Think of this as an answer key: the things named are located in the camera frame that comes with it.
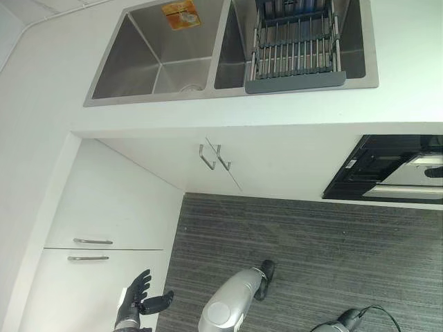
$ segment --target double sink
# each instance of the double sink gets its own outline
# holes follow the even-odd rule
[[[89,89],[86,107],[248,95],[245,85],[251,75],[257,32],[255,0],[193,0],[201,24],[182,30],[173,30],[162,11],[168,3],[154,1],[123,11]],[[292,92],[378,86],[369,0],[334,3],[346,80],[340,86],[302,86]],[[283,50],[290,54],[290,46],[286,47],[281,46],[282,54]],[[280,61],[287,61],[289,69],[290,56]]]

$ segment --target dish drying rack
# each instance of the dish drying rack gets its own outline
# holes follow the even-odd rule
[[[340,34],[334,0],[255,0],[247,93],[340,86]]]

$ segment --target striped carpet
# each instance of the striped carpet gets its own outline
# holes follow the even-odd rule
[[[197,331],[205,303],[237,271],[277,263],[242,332],[309,332],[348,308],[380,304],[403,332],[441,332],[439,211],[186,194],[156,332]],[[369,311],[358,331],[394,332]]]

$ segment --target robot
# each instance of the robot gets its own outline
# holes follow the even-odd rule
[[[275,264],[271,260],[263,261],[259,268],[253,267],[233,275],[211,297],[201,313],[199,332],[238,332],[253,299],[258,301],[266,297],[272,281]],[[158,313],[169,307],[174,293],[146,299],[146,290],[151,280],[150,271],[139,275],[127,289],[124,300],[118,309],[114,332],[152,332],[152,329],[140,329],[139,315]],[[336,320],[322,323],[311,332],[353,332],[360,325],[363,316],[370,309],[381,310],[394,322],[398,332],[400,326],[394,317],[381,306],[369,306],[362,310],[349,309]]]

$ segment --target drawer handle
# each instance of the drawer handle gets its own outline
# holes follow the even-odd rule
[[[220,160],[220,162],[223,165],[224,169],[226,171],[228,171],[230,169],[231,162],[228,161],[228,163],[226,164],[226,162],[223,160],[222,156],[220,155],[220,150],[221,149],[222,149],[222,146],[221,145],[217,145],[217,158],[218,158],[218,160]]]
[[[108,256],[97,256],[97,257],[68,256],[69,261],[105,261],[106,259],[109,259],[109,257]]]
[[[215,161],[210,163],[208,161],[208,159],[205,158],[205,156],[203,155],[203,144],[200,144],[200,158],[202,159],[202,161],[205,162],[205,164],[207,164],[207,166],[210,168],[211,171],[214,170],[214,168],[215,168]]]
[[[113,242],[109,241],[109,240],[99,241],[99,240],[86,240],[86,239],[74,238],[72,241],[77,242],[77,243],[113,244]]]

